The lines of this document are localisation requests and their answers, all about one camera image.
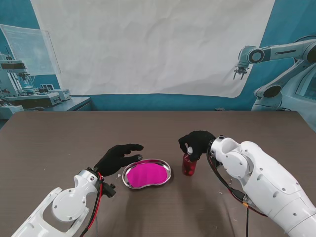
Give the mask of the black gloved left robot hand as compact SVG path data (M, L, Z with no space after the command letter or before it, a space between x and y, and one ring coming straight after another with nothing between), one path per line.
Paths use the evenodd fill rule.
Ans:
M139 144L115 145L96 163L94 169L102 176L110 176L118 172L122 167L142 160L140 154L127 157L135 151L142 151L143 146Z

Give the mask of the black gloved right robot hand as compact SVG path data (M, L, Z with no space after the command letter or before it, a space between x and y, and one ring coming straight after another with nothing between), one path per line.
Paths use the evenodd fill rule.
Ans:
M209 142L216 137L208 131L192 131L179 138L178 142L183 153L189 155L191 162L200 159L202 154L206 154Z

